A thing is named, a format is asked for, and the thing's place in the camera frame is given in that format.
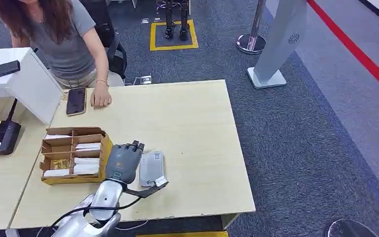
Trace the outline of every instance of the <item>light wooden tabletop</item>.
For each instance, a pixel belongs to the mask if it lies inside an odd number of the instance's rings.
[[[79,116],[66,116],[62,103],[51,127],[100,126],[113,143],[139,140],[145,151],[164,153],[169,184],[120,211],[122,221],[255,211],[224,80],[112,87],[110,93],[110,106],[94,110],[88,97]],[[40,180],[41,160],[39,155],[11,228],[49,226],[98,188],[49,186]],[[138,182],[129,187],[139,189]],[[120,205],[134,199],[123,194]]]
[[[0,98],[0,120],[5,120],[13,98]],[[18,103],[13,120],[22,125],[15,151],[0,156],[0,229],[9,227],[48,127]]]

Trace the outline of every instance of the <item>red line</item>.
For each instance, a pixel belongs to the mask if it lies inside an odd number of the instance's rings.
[[[379,66],[375,64],[346,34],[339,26],[323,11],[323,9],[314,1],[307,0],[308,4],[325,22],[326,26],[335,34],[336,37],[345,45],[345,47],[361,62],[361,64],[379,81]]]

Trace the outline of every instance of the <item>office chair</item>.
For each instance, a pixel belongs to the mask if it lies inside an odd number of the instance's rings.
[[[121,78],[125,78],[127,68],[127,53],[120,43],[120,36],[114,29],[110,15],[108,13],[106,0],[80,0],[85,6],[89,15],[95,21],[95,30],[105,48],[108,48],[107,56],[111,72],[117,73]]]

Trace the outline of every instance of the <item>bracelet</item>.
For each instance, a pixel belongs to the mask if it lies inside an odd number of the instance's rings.
[[[97,80],[95,81],[95,83],[98,82],[99,80],[100,80],[100,81],[103,81],[103,82],[105,83],[105,85],[108,86],[108,82],[106,82],[106,81],[104,81],[104,80],[101,80],[101,79],[97,79]]]

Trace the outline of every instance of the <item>chrome stanchion base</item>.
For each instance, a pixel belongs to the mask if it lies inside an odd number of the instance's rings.
[[[360,222],[340,219],[332,223],[326,237],[377,237],[377,235]]]
[[[241,35],[237,39],[237,42],[236,42],[237,48],[240,51],[242,51],[244,53],[248,53],[248,54],[260,54],[260,53],[262,53],[262,51],[264,50],[265,45],[266,45],[266,40],[261,36],[257,36],[253,49],[249,49],[248,44],[249,44],[250,38],[251,38],[250,34]]]

